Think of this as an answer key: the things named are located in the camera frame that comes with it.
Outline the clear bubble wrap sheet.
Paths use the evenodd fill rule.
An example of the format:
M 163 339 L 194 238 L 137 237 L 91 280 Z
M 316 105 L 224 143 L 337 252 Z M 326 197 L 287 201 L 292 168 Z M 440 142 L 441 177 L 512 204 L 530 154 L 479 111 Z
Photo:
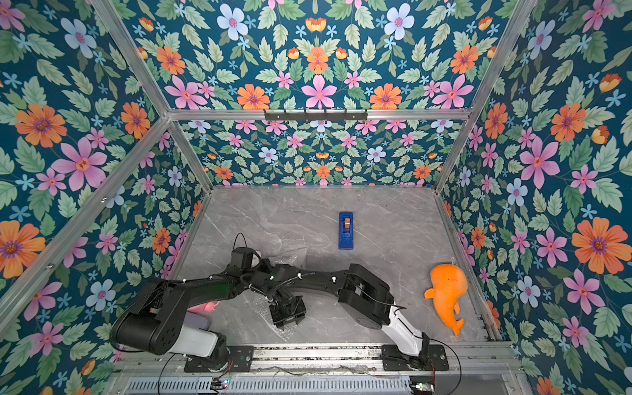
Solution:
M 252 268 L 242 276 L 242 282 L 250 291 L 265 298 L 273 326 L 283 331 L 292 324 L 300 324 L 306 316 L 303 297 L 294 295 L 290 288 L 301 286 L 304 280 L 314 274 L 289 264 L 273 265 L 268 258 L 261 258 L 255 251 Z

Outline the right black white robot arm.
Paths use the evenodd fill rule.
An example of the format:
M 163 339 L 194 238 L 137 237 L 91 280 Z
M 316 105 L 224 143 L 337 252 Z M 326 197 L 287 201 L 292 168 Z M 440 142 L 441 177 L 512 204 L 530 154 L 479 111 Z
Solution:
M 395 304 L 390 286 L 360 264 L 338 272 L 278 265 L 263 276 L 258 289 L 270 303 L 273 323 L 279 329 L 304 319 L 303 297 L 296 293 L 312 291 L 335 297 L 357 324 L 385 333 L 395 343 L 398 359 L 409 367 L 420 369 L 430 363 L 431 339 L 403 315 L 405 308 Z

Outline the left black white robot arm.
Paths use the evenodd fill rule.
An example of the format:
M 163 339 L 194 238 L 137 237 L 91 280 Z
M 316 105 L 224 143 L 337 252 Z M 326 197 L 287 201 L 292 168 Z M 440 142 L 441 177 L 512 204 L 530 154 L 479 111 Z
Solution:
M 123 352 L 179 354 L 201 360 L 211 370 L 222 370 L 230 365 L 226 337 L 195 328 L 185 319 L 193 307 L 240 295 L 248 289 L 245 278 L 253 273 L 253 268 L 230 265 L 222 273 L 200 279 L 152 278 L 115 321 L 110 343 Z

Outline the pink plush toy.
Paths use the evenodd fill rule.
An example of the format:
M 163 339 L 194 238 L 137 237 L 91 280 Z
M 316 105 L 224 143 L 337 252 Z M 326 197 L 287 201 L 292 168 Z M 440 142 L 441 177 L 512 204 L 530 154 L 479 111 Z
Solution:
M 188 308 L 188 311 L 192 314 L 208 314 L 214 312 L 219 304 L 219 301 L 211 301 Z

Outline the blue tape dispenser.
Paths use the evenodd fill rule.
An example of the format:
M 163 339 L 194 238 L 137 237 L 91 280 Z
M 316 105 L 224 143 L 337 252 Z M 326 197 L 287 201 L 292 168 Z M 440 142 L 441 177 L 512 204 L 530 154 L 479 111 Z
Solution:
M 354 249 L 354 221 L 352 212 L 339 213 L 338 248 L 340 250 Z

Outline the orange plush whale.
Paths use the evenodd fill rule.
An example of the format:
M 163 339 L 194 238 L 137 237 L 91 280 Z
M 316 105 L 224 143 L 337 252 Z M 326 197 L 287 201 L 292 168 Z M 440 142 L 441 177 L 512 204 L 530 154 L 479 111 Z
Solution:
M 468 292 L 467 278 L 463 270 L 450 263 L 441 263 L 431 270 L 432 287 L 424 297 L 433 301 L 434 311 L 441 322 L 459 337 L 465 324 L 458 319 L 461 313 L 459 300 Z

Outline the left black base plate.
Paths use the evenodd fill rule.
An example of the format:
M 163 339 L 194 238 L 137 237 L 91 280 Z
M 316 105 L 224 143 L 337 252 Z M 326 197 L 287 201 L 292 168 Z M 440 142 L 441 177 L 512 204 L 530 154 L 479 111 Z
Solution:
M 250 372 L 254 347 L 221 346 L 208 357 L 188 357 L 184 365 L 185 373 L 244 373 Z

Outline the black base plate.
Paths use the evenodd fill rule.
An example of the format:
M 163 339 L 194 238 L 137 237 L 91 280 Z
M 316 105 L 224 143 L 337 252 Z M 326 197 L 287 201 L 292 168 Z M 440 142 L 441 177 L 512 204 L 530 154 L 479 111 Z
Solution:
M 383 345 L 380 359 L 385 371 L 448 371 L 449 362 L 444 346 L 431 344 L 423 356 L 402 354 L 395 345 Z
M 244 373 L 250 372 L 254 347 L 221 346 L 208 357 L 188 357 L 184 365 L 185 373 Z

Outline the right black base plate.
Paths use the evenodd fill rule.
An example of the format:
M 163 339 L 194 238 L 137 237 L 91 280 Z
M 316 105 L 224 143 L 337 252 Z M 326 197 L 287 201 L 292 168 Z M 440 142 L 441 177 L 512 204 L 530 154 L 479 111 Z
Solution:
M 449 362 L 444 346 L 431 344 L 423 356 L 402 354 L 395 345 L 383 345 L 380 359 L 385 371 L 448 371 Z

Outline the black hook rail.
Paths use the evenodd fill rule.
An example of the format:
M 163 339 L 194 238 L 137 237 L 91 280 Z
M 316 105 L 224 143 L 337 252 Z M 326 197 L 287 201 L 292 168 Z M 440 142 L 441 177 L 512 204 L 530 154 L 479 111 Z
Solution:
M 265 110 L 267 121 L 365 121 L 369 118 L 367 110 Z

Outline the aluminium mounting rail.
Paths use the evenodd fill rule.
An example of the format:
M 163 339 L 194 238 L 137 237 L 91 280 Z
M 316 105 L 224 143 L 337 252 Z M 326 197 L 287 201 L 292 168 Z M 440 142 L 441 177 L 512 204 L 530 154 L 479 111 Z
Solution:
M 380 343 L 279 343 L 232 347 L 225 362 L 140 353 L 115 366 L 113 378 L 237 375 L 523 375 L 508 342 L 431 342 L 422 362 Z

